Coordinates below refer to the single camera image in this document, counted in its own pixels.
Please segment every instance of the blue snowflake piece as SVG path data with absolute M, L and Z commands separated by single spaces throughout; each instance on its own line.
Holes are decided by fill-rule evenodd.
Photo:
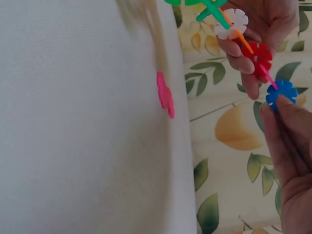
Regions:
M 293 83 L 288 80 L 280 80 L 275 82 L 278 89 L 276 90 L 272 85 L 268 87 L 268 95 L 266 96 L 267 103 L 271 106 L 274 112 L 277 112 L 276 101 L 282 94 L 287 97 L 293 104 L 296 104 L 296 97 L 298 91 L 293 87 Z

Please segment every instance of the pink connector stick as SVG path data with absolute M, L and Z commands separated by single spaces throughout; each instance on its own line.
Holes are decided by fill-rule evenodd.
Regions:
M 267 71 L 267 69 L 264 68 L 264 66 L 262 64 L 260 64 L 260 68 L 261 70 L 264 72 L 264 74 L 266 75 L 268 81 L 271 83 L 271 85 L 274 87 L 274 89 L 278 89 L 277 85 L 275 84 L 274 80 L 272 79 L 272 77 L 270 76 L 269 72 Z

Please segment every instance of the pink snowflake piece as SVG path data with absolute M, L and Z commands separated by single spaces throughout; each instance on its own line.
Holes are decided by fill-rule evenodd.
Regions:
M 161 107 L 168 110 L 170 118 L 175 118 L 174 101 L 170 88 L 166 85 L 166 81 L 162 72 L 157 72 L 158 97 Z

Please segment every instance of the green plastic piece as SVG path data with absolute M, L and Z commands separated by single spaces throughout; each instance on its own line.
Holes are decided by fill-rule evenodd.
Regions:
M 181 5 L 182 0 L 165 0 L 165 2 L 176 6 Z
M 223 6 L 228 0 L 216 0 L 212 2 L 211 0 L 185 0 L 186 6 L 196 5 L 202 3 L 206 5 L 206 9 L 203 10 L 196 20 L 202 22 L 207 16 L 212 14 L 217 21 L 225 28 L 229 29 L 230 24 L 224 18 L 222 12 L 219 10 L 219 7 Z M 181 5 L 182 0 L 165 0 L 166 3 L 171 5 Z
M 169 3 L 171 5 L 181 5 L 182 0 L 165 0 L 166 3 Z M 185 5 L 186 6 L 192 6 L 202 3 L 202 0 L 185 0 Z
M 198 22 L 203 21 L 207 16 L 212 14 L 217 21 L 220 22 L 220 24 L 225 28 L 229 29 L 230 24 L 226 21 L 224 18 L 222 12 L 219 10 L 219 7 L 224 5 L 227 2 L 227 0 L 216 0 L 212 2 L 211 0 L 202 0 L 202 3 L 206 5 L 206 9 L 203 10 L 199 16 L 197 16 L 196 20 Z
M 192 5 L 202 3 L 202 2 L 203 2 L 202 0 L 185 0 L 185 5 L 192 6 Z

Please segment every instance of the toy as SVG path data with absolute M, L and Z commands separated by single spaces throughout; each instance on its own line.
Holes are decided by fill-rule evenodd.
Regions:
M 254 53 L 254 51 L 252 50 L 252 48 L 250 47 L 250 45 L 249 45 L 249 43 L 245 40 L 245 38 L 244 38 L 244 36 L 243 36 L 243 33 L 246 31 L 246 29 L 247 29 L 247 27 L 245 26 L 245 24 L 247 25 L 248 24 L 248 17 L 245 15 L 245 12 L 243 12 L 242 10 L 240 10 L 240 9 L 236 9 L 236 10 L 234 10 L 234 9 L 228 9 L 228 10 L 226 10 L 226 11 L 228 11 L 229 13 L 233 13 L 231 16 L 232 17 L 228 17 L 227 16 L 227 14 L 225 14 L 225 12 L 223 12 L 221 9 L 219 9 L 220 11 L 221 11 L 221 13 L 223 14 L 223 16 L 224 16 L 224 18 L 226 19 L 226 21 L 230 24 L 230 26 L 231 27 L 234 27 L 233 28 L 233 30 L 231 30 L 231 28 L 229 29 L 229 30 L 226 30 L 225 28 L 223 28 L 222 27 L 222 25 L 220 25 L 220 27 L 221 28 L 217 28 L 217 26 L 218 26 L 218 24 L 217 24 L 217 26 L 216 26 L 216 28 L 217 28 L 217 32 L 218 33 L 216 33 L 216 30 L 214 31 L 217 35 L 219 35 L 221 32 L 222 32 L 222 30 L 224 30 L 224 31 L 232 31 L 234 34 L 231 36 L 232 38 L 229 38 L 229 39 L 235 39 L 235 38 L 237 38 L 237 37 L 239 37 L 240 38 L 240 40 L 244 43 L 244 45 L 246 46 L 246 48 L 249 50 L 249 52 L 250 52 L 250 54 L 253 54 Z M 235 15 L 235 13 L 237 12 L 237 20 L 234 20 L 234 15 Z M 240 28 L 240 30 L 239 30 L 239 27 L 237 27 L 237 26 L 234 26 L 233 25 L 233 22 L 234 21 L 234 23 L 236 23 L 237 24 L 237 21 L 240 21 L 240 24 L 239 24 L 239 27 L 241 27 Z
M 220 10 L 220 7 L 224 5 L 227 2 L 227 0 L 202 0 L 202 3 L 206 5 L 206 9 L 203 10 L 199 16 L 197 16 L 196 20 L 198 22 L 203 21 L 207 16 L 212 14 L 215 19 L 220 22 L 220 24 L 225 28 L 225 29 L 230 29 L 230 22 L 228 22 Z
M 266 75 L 268 81 L 271 83 L 271 85 L 274 87 L 274 89 L 278 90 L 278 87 L 272 77 L 270 76 L 270 73 L 264 68 L 262 64 L 260 64 L 260 68 L 263 71 L 263 73 Z
M 161 107 L 168 110 L 170 118 L 175 118 L 174 101 L 170 88 L 166 85 L 166 81 L 162 72 L 157 72 L 158 97 Z
M 248 17 L 245 12 L 240 9 L 230 8 L 223 11 L 223 14 L 228 17 L 228 21 L 233 25 L 231 25 L 229 30 L 226 30 L 219 22 L 216 24 L 214 32 L 221 40 L 233 40 L 239 37 L 236 30 L 238 30 L 240 34 L 243 34 L 246 31 Z
M 280 80 L 275 82 L 278 89 L 276 90 L 272 85 L 268 87 L 268 95 L 266 96 L 266 102 L 271 106 L 274 112 L 277 112 L 276 101 L 277 98 L 282 94 L 287 97 L 293 104 L 296 104 L 296 97 L 298 91 L 293 88 L 293 83 L 288 80 Z
M 261 69 L 260 65 L 262 64 L 265 70 L 269 71 L 272 66 L 272 54 L 265 44 L 250 42 L 249 45 L 251 46 L 254 53 L 250 53 L 249 49 L 246 46 L 243 46 L 242 53 L 245 57 L 248 57 L 253 62 L 253 74 L 259 77 L 261 82 L 267 83 L 268 80 L 265 78 L 266 73 Z
M 207 16 L 212 14 L 217 21 L 221 23 L 221 25 L 225 29 L 230 28 L 230 24 L 226 21 L 224 18 L 224 15 L 220 11 L 219 7 L 224 5 L 228 0 L 185 0 L 186 6 L 196 5 L 199 3 L 202 3 L 206 5 L 206 9 L 203 10 L 199 16 L 197 16 L 196 20 L 198 22 L 203 21 Z M 182 0 L 165 0 L 166 3 L 169 3 L 171 5 L 181 5 Z

